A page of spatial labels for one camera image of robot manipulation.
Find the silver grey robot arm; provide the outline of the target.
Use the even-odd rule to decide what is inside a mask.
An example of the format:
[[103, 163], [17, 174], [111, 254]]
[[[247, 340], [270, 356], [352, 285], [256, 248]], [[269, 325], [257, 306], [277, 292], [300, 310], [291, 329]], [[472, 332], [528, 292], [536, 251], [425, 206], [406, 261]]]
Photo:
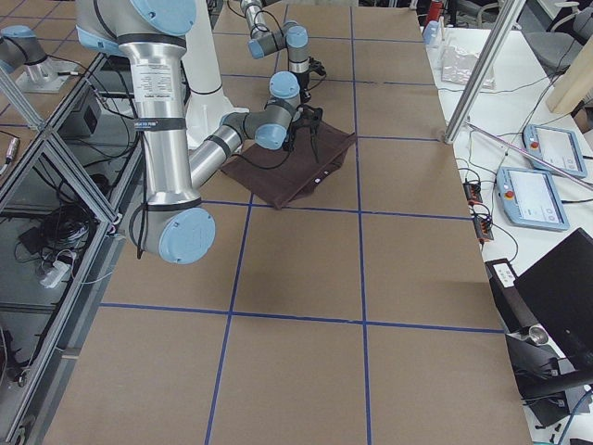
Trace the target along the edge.
[[254, 59], [261, 59], [286, 50], [288, 70], [296, 76], [301, 102], [307, 103], [311, 98], [310, 74], [316, 72], [323, 77], [326, 71], [322, 63], [310, 54], [309, 34], [305, 27], [294, 20], [288, 20], [282, 26], [277, 25], [277, 30], [273, 31], [266, 24], [265, 7], [272, 4], [274, 1], [240, 1], [241, 12], [249, 28], [249, 52]]
[[131, 66], [135, 130], [145, 152], [145, 194], [129, 221], [139, 251], [188, 264], [211, 247], [216, 225], [202, 208], [200, 187], [248, 140], [290, 149], [309, 100], [309, 36], [288, 20], [265, 24], [264, 1], [240, 8], [252, 57], [285, 51], [287, 70], [270, 81], [263, 110], [235, 108], [225, 96], [208, 9], [202, 1], [80, 1], [80, 43], [126, 57]]

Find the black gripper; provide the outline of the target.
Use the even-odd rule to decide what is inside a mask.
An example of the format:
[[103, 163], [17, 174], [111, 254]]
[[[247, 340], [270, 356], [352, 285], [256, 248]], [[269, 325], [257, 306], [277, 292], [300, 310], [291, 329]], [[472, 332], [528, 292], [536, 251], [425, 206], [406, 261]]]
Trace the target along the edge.
[[296, 73], [296, 79], [299, 85], [299, 94], [301, 100], [310, 100], [311, 94], [309, 91], [311, 70]]
[[292, 153], [295, 150], [297, 130], [309, 129], [309, 140], [314, 159], [320, 162], [319, 149], [317, 144], [318, 130], [322, 122], [322, 108], [310, 105], [301, 105], [297, 110], [297, 119], [291, 123], [291, 129], [287, 132], [283, 142], [283, 151]]

